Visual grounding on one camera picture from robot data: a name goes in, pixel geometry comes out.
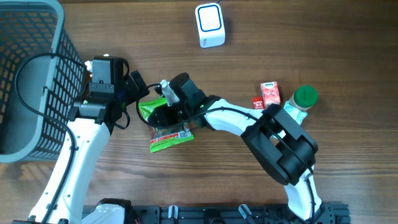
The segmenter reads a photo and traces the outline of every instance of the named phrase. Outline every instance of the green bottle cap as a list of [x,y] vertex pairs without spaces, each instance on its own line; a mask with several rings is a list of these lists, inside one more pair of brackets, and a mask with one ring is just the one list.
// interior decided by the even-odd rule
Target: green bottle cap
[[309,108],[313,106],[317,101],[318,92],[312,86],[301,86],[294,93],[294,102],[302,108]]

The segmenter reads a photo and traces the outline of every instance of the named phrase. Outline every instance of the red juice box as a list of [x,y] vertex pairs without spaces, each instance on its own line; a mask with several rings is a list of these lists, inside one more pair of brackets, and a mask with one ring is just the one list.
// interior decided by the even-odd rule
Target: red juice box
[[269,106],[273,103],[280,104],[277,82],[261,83],[261,93],[266,106]]
[[253,97],[253,106],[254,109],[265,109],[264,102],[262,100],[262,96]]

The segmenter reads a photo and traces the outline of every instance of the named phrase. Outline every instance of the white device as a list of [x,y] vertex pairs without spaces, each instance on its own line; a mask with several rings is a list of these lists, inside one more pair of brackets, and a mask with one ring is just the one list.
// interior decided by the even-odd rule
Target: white device
[[201,4],[195,9],[200,47],[215,47],[225,42],[223,13],[217,3]]

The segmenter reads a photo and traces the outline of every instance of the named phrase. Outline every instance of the gray plastic basket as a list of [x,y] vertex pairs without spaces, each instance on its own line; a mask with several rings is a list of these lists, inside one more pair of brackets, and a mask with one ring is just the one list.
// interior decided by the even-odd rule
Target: gray plastic basket
[[[0,0],[0,162],[54,160],[60,153],[65,131],[24,108],[13,82],[30,55],[57,51],[81,62],[64,21],[56,0]],[[68,60],[41,57],[22,71],[19,89],[31,107],[66,124],[68,105],[84,78],[83,69]]]

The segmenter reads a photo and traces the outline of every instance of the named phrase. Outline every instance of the wooden table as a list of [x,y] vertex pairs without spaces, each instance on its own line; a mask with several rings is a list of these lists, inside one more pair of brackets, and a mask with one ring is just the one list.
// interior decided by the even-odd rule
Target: wooden table
[[[398,219],[398,4],[377,1],[223,1],[226,42],[201,49],[202,2],[64,4],[66,28],[84,60],[125,57],[147,83],[188,72],[207,95],[252,107],[259,84],[278,81],[283,100],[313,85],[320,100],[303,127],[316,139],[323,201],[347,203],[353,223]],[[134,111],[115,129],[86,196],[134,205],[286,203],[239,137],[196,130],[195,140],[149,152]],[[53,162],[0,165],[0,222],[25,219]]]

